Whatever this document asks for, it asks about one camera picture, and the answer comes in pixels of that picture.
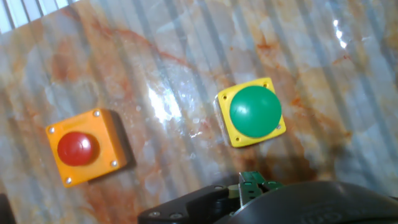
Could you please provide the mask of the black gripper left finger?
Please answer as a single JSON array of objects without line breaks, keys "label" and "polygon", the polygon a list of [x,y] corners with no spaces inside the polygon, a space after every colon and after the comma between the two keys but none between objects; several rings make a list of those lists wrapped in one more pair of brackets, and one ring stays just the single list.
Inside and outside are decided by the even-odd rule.
[{"label": "black gripper left finger", "polygon": [[241,208],[239,184],[250,179],[249,172],[233,175],[229,182],[218,182],[138,215],[138,224],[226,223]]}]

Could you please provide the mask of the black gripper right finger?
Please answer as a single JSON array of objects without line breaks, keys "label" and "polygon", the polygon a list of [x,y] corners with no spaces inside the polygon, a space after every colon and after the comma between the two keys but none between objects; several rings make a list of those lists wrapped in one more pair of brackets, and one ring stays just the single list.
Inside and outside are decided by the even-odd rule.
[{"label": "black gripper right finger", "polygon": [[274,180],[266,180],[259,172],[252,171],[251,174],[252,187],[249,190],[249,201],[260,197],[262,194],[282,188],[284,184]]}]

